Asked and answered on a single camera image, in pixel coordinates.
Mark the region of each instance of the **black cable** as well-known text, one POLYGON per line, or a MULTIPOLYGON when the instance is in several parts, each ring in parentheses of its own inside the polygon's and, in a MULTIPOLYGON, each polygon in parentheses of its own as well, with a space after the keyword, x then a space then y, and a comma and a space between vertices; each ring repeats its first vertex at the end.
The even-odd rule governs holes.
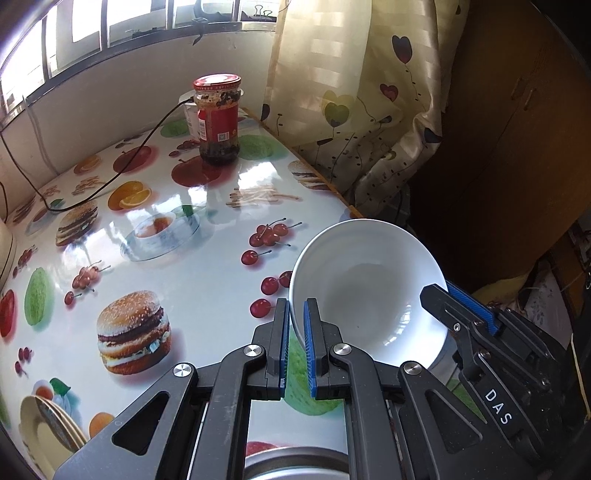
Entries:
POLYGON ((398 215, 400 215, 400 209, 402 208, 402 201, 404 200, 404 195, 402 194, 402 190, 398 192, 400 195, 400 201, 398 202, 398 209, 396 210, 396 217, 394 217, 394 225, 396 225, 396 221, 398 220, 398 215))
POLYGON ((50 211, 50 212, 67 212, 68 210, 72 210, 80 205, 85 204, 86 202, 88 202, 89 200, 92 200, 94 197, 96 197, 96 195, 103 190, 107 185, 111 184, 113 181, 115 181, 115 179, 117 179, 125 170, 127 170, 127 167, 129 167, 129 165, 131 165, 131 163, 133 162, 135 156, 139 153, 139 151, 142 149, 142 147, 146 144, 146 142, 150 139, 150 137, 154 134, 154 132, 160 127, 160 125, 162 125, 164 123, 164 121, 170 116, 172 115, 172 113, 181 105, 188 103, 188 102, 192 102, 193 99, 189 98, 187 100, 184 100, 182 102, 180 102, 179 104, 177 104, 177 106, 175 106, 171 111, 169 111, 166 115, 164 115, 164 117, 162 118, 162 120, 160 122, 158 122, 158 124, 152 129, 152 131, 148 134, 148 136, 144 139, 144 141, 142 142, 142 144, 138 147, 138 149, 135 151, 135 153, 131 156, 131 158, 129 159, 129 161, 125 164, 125 167, 123 167, 121 169, 121 171, 115 175, 112 179, 110 179, 107 183, 105 183, 102 187, 100 187, 97 191, 95 191, 94 193, 92 193, 89 197, 85 198, 84 200, 79 201, 78 203, 75 203, 74 205, 70 205, 69 207, 65 207, 65 208, 51 208, 49 206, 49 204, 47 203, 47 200, 45 199, 45 197, 43 196, 43 194, 41 192, 39 192, 39 190, 37 190, 37 188, 33 185, 33 183, 31 182, 31 180, 29 180, 29 178, 27 177, 27 175, 25 175, 25 173, 23 172, 22 168, 20 167, 20 165, 17 163, 17 161, 14 159, 14 156, 12 156, 12 152, 10 151, 10 149, 8 148, 8 145, 6 145, 6 140, 4 140, 4 135, 3 135, 3 131, 4 130, 0 130, 0 138, 2 138, 2 143, 4 144, 4 148, 6 148, 6 151, 8 152, 8 155, 10 156, 10 159, 12 160, 12 163, 14 163, 14 166, 18 169, 18 171, 21 173, 21 175, 23 177, 25 177, 25 180, 29 183, 29 185, 31 187, 33 187, 33 190, 35 190, 35 192, 41 197, 41 200, 43 200, 43 203, 45 204, 45 208, 50 211))
POLYGON ((292 1, 293 1, 293 0, 289 0, 288 2, 286 2, 286 5, 285 5, 285 6, 284 6, 284 7, 283 7, 281 10, 279 10, 279 11, 277 12, 277 16, 278 16, 278 17, 279 17, 279 14, 280 14, 281 12, 283 12, 283 10, 287 10, 287 9, 289 8, 289 6, 291 5, 291 2, 292 2, 292 1))
POLYGON ((4 217, 3 222, 6 223, 8 220, 8 199, 6 198, 6 188, 4 188, 4 184, 0 181, 0 187, 2 187, 2 192, 4 194, 4 205, 6 206, 6 216, 4 217))

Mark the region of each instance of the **white container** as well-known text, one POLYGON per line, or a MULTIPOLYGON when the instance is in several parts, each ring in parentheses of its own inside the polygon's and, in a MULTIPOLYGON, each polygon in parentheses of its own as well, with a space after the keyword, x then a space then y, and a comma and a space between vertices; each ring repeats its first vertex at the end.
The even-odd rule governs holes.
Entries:
MULTIPOLYGON (((191 90, 187 93, 182 94, 178 98, 178 102, 180 103, 184 100, 193 98, 194 93, 195 90, 191 90)), ((197 107, 195 102, 189 102, 183 105, 183 111, 185 114, 185 120, 187 121, 187 126, 189 127, 189 133, 191 133, 191 137, 193 137, 194 140, 199 142, 199 119, 197 118, 199 108, 197 107)))
POLYGON ((447 329, 421 306, 423 287, 445 279, 429 251, 407 231, 379 220, 337 223, 300 254, 290 285, 291 321, 304 341, 304 301, 316 298, 320 318, 343 341, 379 362, 433 365, 447 329))

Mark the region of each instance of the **blue gripper pad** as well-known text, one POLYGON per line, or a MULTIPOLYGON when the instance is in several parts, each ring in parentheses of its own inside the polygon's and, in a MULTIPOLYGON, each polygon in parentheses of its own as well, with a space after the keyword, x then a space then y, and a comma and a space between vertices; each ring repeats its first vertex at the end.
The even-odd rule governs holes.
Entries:
POLYGON ((316 398, 316 356, 312 342, 312 327, 310 325, 310 310, 308 302, 304 302, 304 340, 306 341, 306 364, 308 366, 308 387, 310 396, 316 398))
POLYGON ((478 315, 488 325, 488 332, 494 335, 499 327, 495 325, 495 317, 482 303, 473 299, 470 295, 460 290, 453 283, 447 282, 447 292, 458 302, 464 305, 473 314, 478 315))
POLYGON ((285 398, 285 386, 287 385, 287 355, 290 348, 290 305, 285 302, 285 314, 283 317, 283 335, 281 337, 281 360, 279 366, 281 369, 279 388, 281 398, 285 398))

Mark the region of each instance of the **jar label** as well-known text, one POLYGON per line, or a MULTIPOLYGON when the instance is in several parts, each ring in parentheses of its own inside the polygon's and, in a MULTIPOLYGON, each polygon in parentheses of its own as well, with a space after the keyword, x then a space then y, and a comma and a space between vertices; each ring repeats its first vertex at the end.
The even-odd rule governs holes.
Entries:
POLYGON ((199 119, 199 138, 207 141, 207 130, 205 128, 205 120, 199 119))
POLYGON ((238 104, 220 110, 199 110, 201 140, 225 142, 238 135, 238 104))

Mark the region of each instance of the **cabinet door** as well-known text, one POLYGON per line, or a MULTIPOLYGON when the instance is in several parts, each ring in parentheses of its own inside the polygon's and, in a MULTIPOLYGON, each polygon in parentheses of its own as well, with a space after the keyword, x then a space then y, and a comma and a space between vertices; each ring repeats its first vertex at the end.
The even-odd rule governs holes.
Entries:
POLYGON ((528 0, 471 2, 453 64, 443 142, 411 182, 418 231, 436 225, 488 165, 535 75, 547 27, 528 0))
POLYGON ((448 216, 479 284, 527 272, 591 203, 591 82, 550 30, 490 165, 448 216))

